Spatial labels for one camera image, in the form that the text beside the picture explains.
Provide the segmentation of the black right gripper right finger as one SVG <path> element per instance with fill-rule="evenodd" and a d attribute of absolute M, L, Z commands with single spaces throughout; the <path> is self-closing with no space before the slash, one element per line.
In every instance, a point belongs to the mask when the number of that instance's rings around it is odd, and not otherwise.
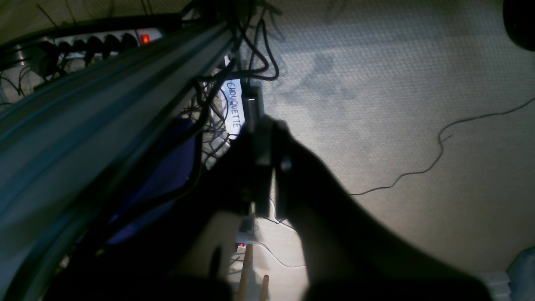
<path fill-rule="evenodd" d="M 389 231 L 284 122 L 273 126 L 275 212 L 300 236 L 306 301 L 490 301 L 476 277 Z"/>

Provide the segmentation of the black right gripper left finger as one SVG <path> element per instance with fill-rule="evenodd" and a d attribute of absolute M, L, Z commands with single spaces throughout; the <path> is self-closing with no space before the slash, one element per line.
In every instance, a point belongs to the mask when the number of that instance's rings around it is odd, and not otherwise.
<path fill-rule="evenodd" d="M 185 196 L 134 236 L 94 237 L 46 291 L 48 301 L 231 301 L 227 280 L 257 192 L 260 126 L 244 128 Z"/>

